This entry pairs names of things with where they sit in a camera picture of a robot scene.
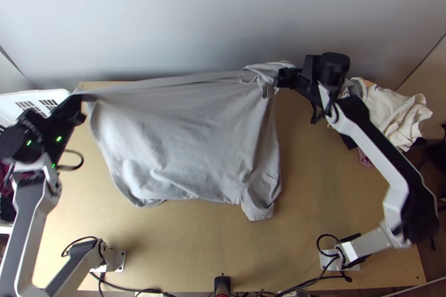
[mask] white panel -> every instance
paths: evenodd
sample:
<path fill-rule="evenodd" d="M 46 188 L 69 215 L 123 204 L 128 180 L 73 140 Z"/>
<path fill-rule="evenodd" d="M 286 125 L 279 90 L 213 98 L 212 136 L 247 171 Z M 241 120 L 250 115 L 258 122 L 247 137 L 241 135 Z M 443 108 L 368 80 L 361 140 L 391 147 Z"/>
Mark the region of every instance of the white panel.
<path fill-rule="evenodd" d="M 57 84 L 351 56 L 396 87 L 446 31 L 446 0 L 0 0 L 0 42 Z"/>

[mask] gray t-shirt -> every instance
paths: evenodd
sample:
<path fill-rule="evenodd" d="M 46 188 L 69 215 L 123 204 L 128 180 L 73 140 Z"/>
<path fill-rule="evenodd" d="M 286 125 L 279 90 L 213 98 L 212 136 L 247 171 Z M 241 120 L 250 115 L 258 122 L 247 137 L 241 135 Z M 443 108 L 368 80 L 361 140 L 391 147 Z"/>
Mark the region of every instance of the gray t-shirt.
<path fill-rule="evenodd" d="M 77 91 L 113 181 L 136 206 L 201 198 L 273 215 L 280 193 L 273 77 L 287 62 Z"/>

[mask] wrinkled fabric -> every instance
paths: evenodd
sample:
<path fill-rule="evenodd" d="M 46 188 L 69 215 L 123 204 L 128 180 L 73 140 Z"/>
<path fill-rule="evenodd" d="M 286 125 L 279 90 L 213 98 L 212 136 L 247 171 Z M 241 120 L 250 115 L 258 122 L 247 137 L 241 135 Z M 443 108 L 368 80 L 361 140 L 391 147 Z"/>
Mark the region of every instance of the wrinkled fabric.
<path fill-rule="evenodd" d="M 360 96 L 369 109 L 370 121 L 395 147 L 407 152 L 423 136 L 423 122 L 432 116 L 423 94 L 403 96 L 361 77 L 351 78 L 350 83 L 342 97 Z"/>
<path fill-rule="evenodd" d="M 114 183 L 136 206 L 200 198 L 273 215 L 280 193 L 273 77 L 287 62 L 77 91 Z"/>

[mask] black cable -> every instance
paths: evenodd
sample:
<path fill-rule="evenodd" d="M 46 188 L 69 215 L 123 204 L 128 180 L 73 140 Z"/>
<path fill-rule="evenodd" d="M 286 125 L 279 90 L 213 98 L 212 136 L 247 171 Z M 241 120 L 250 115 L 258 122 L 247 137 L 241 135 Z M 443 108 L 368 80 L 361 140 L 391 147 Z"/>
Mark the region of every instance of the black cable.
<path fill-rule="evenodd" d="M 334 235 L 328 234 L 328 233 L 320 235 L 316 240 L 316 247 L 317 247 L 317 250 L 319 251 L 319 253 L 321 253 L 322 255 L 328 256 L 328 257 L 339 257 L 337 254 L 326 254 L 321 250 L 321 248 L 319 247 L 319 242 L 324 237 L 331 237 L 331 238 L 335 239 L 336 242 L 339 241 L 339 239 L 337 237 L 335 237 Z"/>
<path fill-rule="evenodd" d="M 79 169 L 84 164 L 84 156 L 80 154 L 78 151 L 72 150 L 72 149 L 66 149 L 64 152 L 73 153 L 76 154 L 80 158 L 80 163 L 75 166 L 69 166 L 69 165 L 57 165 L 56 169 L 61 171 L 75 171 L 76 169 Z"/>
<path fill-rule="evenodd" d="M 72 241 L 71 243 L 68 244 L 68 246 L 66 246 L 66 247 L 64 248 L 64 250 L 62 251 L 62 254 L 61 254 L 60 256 L 61 256 L 61 257 L 68 256 L 68 255 L 69 255 L 69 254 L 68 254 L 68 249 L 69 249 L 72 245 L 78 243 L 79 241 L 86 240 L 86 239 L 97 240 L 98 238 L 95 237 L 95 236 L 88 236 L 88 237 L 82 237 L 82 238 L 76 239 L 75 241 Z"/>
<path fill-rule="evenodd" d="M 347 275 L 345 275 L 344 273 L 342 273 L 341 275 L 336 275 L 336 276 L 326 276 L 326 277 L 323 277 L 324 274 L 325 274 L 325 272 L 327 271 L 328 267 L 330 267 L 330 265 L 331 265 L 333 262 L 335 262 L 338 258 L 339 258 L 339 256 L 334 257 L 334 258 L 327 264 L 327 266 L 322 270 L 321 274 L 320 274 L 318 277 L 315 277 L 314 279 L 310 279 L 310 280 L 308 280 L 308 281 L 302 282 L 302 283 L 300 283 L 300 284 L 298 284 L 298 285 L 295 285 L 294 287 L 289 288 L 289 289 L 287 289 L 287 290 L 283 290 L 283 291 L 281 291 L 280 293 L 278 293 L 278 294 L 276 295 L 276 297 L 282 297 L 282 296 L 287 295 L 287 294 L 289 294 L 289 293 L 292 293 L 292 292 L 294 292 L 294 291 L 296 291 L 296 290 L 303 289 L 303 288 L 307 288 L 307 287 L 309 287 L 309 286 L 311 286 L 311 285 L 313 285 L 313 284 L 318 283 L 320 280 L 328 280 L 328 279 L 338 279 L 338 278 L 343 278 L 343 279 L 345 279 L 345 280 L 346 280 L 347 282 L 349 282 L 349 283 L 352 282 L 352 281 L 353 281 L 352 278 L 349 277 L 349 276 L 347 276 Z"/>
<path fill-rule="evenodd" d="M 97 279 L 98 281 L 101 279 L 100 277 L 96 276 L 95 274 L 93 274 L 92 272 L 90 272 L 90 275 L 93 276 L 95 279 Z M 113 283 L 107 282 L 105 280 L 105 273 L 104 273 L 104 278 L 102 278 L 101 283 L 104 285 L 107 285 L 111 288 L 117 289 L 117 290 L 121 290 L 121 291 L 127 291 L 130 293 L 149 293 L 149 294 L 163 294 L 166 297 L 176 297 L 173 294 L 170 293 L 166 293 L 160 289 L 153 289 L 153 288 L 147 288 L 147 289 L 132 289 L 132 288 L 125 288 L 123 286 L 119 286 L 119 285 L 115 285 Z"/>
<path fill-rule="evenodd" d="M 99 296 L 100 296 L 100 297 L 104 297 L 104 293 L 102 292 L 102 288 L 101 288 L 101 283 L 102 283 L 102 281 L 104 280 L 104 276 L 105 276 L 105 273 L 103 272 L 103 273 L 100 275 L 100 277 L 99 277 L 99 281 L 98 281 L 98 292 L 99 292 Z"/>
<path fill-rule="evenodd" d="M 12 175 L 12 173 L 14 172 L 14 168 L 16 167 L 16 163 L 13 162 L 9 165 L 9 170 L 8 173 L 6 173 L 6 176 L 3 179 L 3 184 L 6 186 L 9 183 L 9 179 Z"/>

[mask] wooden tabletop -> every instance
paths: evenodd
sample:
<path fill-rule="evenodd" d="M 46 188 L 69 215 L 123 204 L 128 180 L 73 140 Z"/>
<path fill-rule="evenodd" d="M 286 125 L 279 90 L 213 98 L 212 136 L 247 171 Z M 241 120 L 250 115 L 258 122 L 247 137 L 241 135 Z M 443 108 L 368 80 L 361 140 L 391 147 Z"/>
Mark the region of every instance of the wooden tabletop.
<path fill-rule="evenodd" d="M 310 103 L 296 92 L 281 90 L 275 110 L 283 189 L 274 217 L 259 222 L 248 221 L 239 206 L 200 200 L 134 207 L 114 185 L 88 122 L 76 128 L 68 148 L 81 152 L 85 164 L 61 173 L 62 196 L 46 222 L 34 282 L 45 286 L 66 261 L 60 258 L 62 249 L 88 235 L 127 251 L 124 271 L 106 277 L 127 287 L 211 291 L 214 277 L 224 273 L 235 291 L 278 291 L 318 276 L 316 238 L 322 233 L 342 238 L 377 227 L 387 184 L 375 168 L 360 164 L 358 152 L 347 150 L 324 120 L 310 125 Z M 333 243 L 324 240 L 321 246 Z M 372 255 L 361 271 L 349 275 L 352 283 L 325 280 L 312 289 L 425 283 L 416 246 Z M 80 289 L 97 287 L 88 276 Z"/>

